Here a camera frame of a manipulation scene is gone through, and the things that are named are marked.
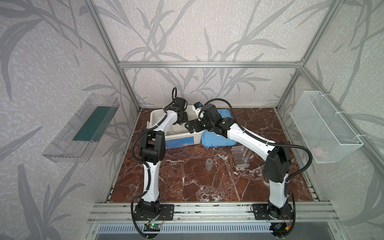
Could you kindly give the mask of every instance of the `vent grille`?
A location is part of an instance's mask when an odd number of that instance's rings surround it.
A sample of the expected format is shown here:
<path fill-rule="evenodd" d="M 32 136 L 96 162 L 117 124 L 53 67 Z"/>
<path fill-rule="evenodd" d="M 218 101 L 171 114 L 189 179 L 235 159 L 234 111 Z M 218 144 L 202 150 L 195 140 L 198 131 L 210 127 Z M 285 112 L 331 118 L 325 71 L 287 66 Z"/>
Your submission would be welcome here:
<path fill-rule="evenodd" d="M 265 233 L 270 223 L 164 223 L 162 233 Z M 132 223 L 100 224 L 98 233 L 136 233 Z"/>

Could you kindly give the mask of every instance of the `label sticker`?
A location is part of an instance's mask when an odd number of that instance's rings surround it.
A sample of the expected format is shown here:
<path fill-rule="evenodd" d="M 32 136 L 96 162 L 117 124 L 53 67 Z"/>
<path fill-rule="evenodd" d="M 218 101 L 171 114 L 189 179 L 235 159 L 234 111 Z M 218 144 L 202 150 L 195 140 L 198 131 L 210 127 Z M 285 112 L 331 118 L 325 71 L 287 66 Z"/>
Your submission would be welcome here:
<path fill-rule="evenodd" d="M 166 148 L 174 148 L 174 147 L 182 147 L 182 146 L 188 146 L 193 145 L 194 139 L 193 137 L 185 137 L 185 138 L 179 138 L 179 139 L 173 139 L 166 141 Z"/>

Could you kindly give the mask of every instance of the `red marble surface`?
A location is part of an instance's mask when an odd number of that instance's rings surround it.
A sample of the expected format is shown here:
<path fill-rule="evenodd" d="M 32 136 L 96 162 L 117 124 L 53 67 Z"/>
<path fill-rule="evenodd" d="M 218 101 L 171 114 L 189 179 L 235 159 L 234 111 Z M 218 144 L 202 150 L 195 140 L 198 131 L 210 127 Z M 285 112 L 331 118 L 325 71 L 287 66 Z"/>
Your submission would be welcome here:
<path fill-rule="evenodd" d="M 132 139 L 146 127 L 151 111 L 142 110 Z M 237 108 L 235 113 L 247 129 L 276 142 L 288 142 L 272 108 Z M 130 151 L 114 186 L 111 202 L 130 202 L 133 196 L 143 191 L 143 167 L 133 160 Z M 291 157 L 292 173 L 299 166 L 292 152 Z M 205 169 L 207 158 L 214 160 L 213 170 Z M 160 201 L 268 201 L 269 181 L 263 174 L 264 163 L 258 155 L 252 154 L 250 166 L 236 170 L 231 147 L 197 144 L 167 149 L 159 174 Z M 302 174 L 291 180 L 288 188 L 293 190 L 297 201 L 313 201 Z"/>

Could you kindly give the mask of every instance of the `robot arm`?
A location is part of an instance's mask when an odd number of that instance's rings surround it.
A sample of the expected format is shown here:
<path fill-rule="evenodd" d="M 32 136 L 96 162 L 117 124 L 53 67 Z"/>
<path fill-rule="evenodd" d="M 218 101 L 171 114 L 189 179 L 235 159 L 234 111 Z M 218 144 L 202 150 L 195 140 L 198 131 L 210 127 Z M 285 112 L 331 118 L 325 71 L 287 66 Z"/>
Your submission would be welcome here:
<path fill-rule="evenodd" d="M 193 130 L 198 132 L 204 129 L 213 131 L 216 134 L 241 143 L 265 160 L 264 173 L 270 183 L 270 197 L 268 201 L 270 216 L 272 218 L 283 216 L 288 207 L 286 179 L 291 166 L 288 149 L 286 147 L 269 145 L 268 143 L 275 143 L 275 141 L 263 138 L 247 129 L 243 128 L 244 130 L 242 130 L 232 118 L 227 117 L 223 119 L 213 104 L 202 106 L 201 103 L 196 103 L 194 110 L 198 115 L 198 119 L 189 121 L 185 125 L 189 132 L 192 133 Z M 260 140 L 264 140 L 264 142 L 250 136 L 245 131 Z"/>
<path fill-rule="evenodd" d="M 154 125 L 157 126 L 156 128 L 141 137 L 139 154 L 142 161 L 145 161 L 150 168 L 150 176 L 148 176 L 148 167 L 144 165 L 144 186 L 150 179 L 150 187 L 148 190 L 144 189 L 147 192 L 142 196 L 135 211 L 141 212 L 141 215 L 148 218 L 159 214 L 158 179 L 160 161 L 164 158 L 166 150 L 164 133 L 173 124 L 185 123 L 185 128 L 190 133 L 203 130 L 213 131 L 241 143 L 265 160 L 264 173 L 270 182 L 269 215 L 274 219 L 281 218 L 288 208 L 286 180 L 291 161 L 287 148 L 269 145 L 269 143 L 274 144 L 275 142 L 250 131 L 246 133 L 246 129 L 242 129 L 234 119 L 223 119 L 215 105 L 212 104 L 202 106 L 201 103 L 195 103 L 194 110 L 198 118 L 188 121 L 183 107 L 180 107 L 184 105 L 183 101 L 180 100 L 181 103 L 164 108 L 165 118 Z M 151 140 L 155 140 L 154 144 L 149 143 Z"/>

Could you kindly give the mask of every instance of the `clear plastic tray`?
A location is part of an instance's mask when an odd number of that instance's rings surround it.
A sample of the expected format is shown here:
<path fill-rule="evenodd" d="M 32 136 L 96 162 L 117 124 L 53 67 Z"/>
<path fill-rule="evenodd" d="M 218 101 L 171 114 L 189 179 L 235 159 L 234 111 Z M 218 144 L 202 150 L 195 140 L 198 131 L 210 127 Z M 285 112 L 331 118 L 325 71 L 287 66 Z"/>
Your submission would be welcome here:
<path fill-rule="evenodd" d="M 233 160 L 236 164 L 236 169 L 244 169 L 249 167 L 248 159 L 252 151 L 245 146 L 234 146 L 231 148 L 233 153 Z"/>
<path fill-rule="evenodd" d="M 116 97 L 91 93 L 43 156 L 53 162 L 87 162 L 119 106 Z"/>

